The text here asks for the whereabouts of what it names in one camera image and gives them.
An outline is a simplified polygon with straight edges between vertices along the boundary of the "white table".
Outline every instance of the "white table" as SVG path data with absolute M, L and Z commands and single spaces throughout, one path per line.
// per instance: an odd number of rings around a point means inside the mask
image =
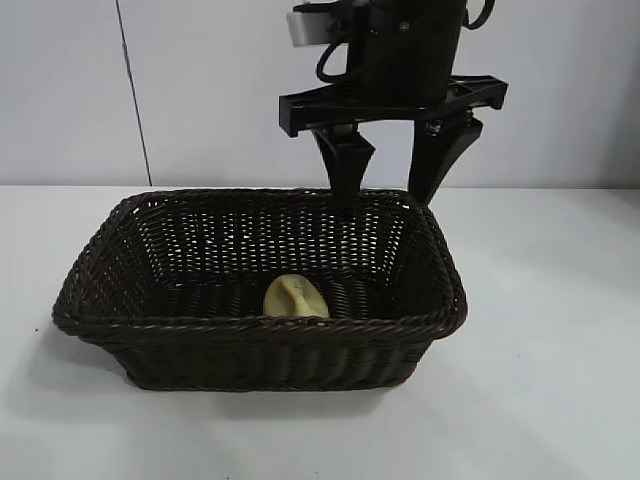
M 2 479 L 640 478 L 640 191 L 443 190 L 465 326 L 397 389 L 144 392 L 50 309 L 138 188 L 0 188 Z

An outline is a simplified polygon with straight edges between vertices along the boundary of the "wicker basket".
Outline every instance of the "wicker basket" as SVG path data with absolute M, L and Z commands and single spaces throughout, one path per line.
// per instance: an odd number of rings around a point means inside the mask
M 55 324 L 153 390 L 353 390 L 396 385 L 467 305 L 442 233 L 399 191 L 353 218 L 327 191 L 185 190 L 123 200 L 80 254 Z M 331 319 L 270 318 L 283 273 Z

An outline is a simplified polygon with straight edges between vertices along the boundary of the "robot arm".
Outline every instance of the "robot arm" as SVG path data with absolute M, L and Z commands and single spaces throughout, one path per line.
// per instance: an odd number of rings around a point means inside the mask
M 467 0 L 339 0 L 304 3 L 288 15 L 295 46 L 327 44 L 316 74 L 329 86 L 280 97 L 280 126 L 291 137 L 311 130 L 334 198 L 350 209 L 374 147 L 358 125 L 412 120 L 409 193 L 428 203 L 458 157 L 479 138 L 473 109 L 502 108 L 507 84 L 493 77 L 451 76 L 460 30 L 477 29 L 495 0 L 470 22 Z M 344 73 L 325 64 L 348 44 Z

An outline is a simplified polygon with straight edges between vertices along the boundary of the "yellow object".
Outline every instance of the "yellow object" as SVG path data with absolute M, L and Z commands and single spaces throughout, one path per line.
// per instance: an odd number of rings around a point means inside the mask
M 267 289 L 264 314 L 270 317 L 329 318 L 329 308 L 318 289 L 305 277 L 282 275 Z

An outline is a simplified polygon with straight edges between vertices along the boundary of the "basket weave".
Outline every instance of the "basket weave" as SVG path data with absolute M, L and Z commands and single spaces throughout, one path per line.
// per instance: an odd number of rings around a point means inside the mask
M 299 273 L 331 319 L 262 316 Z M 352 390 L 406 380 L 466 299 L 433 215 L 365 191 L 353 218 L 310 190 L 185 190 L 123 200 L 71 269 L 55 324 L 153 390 Z

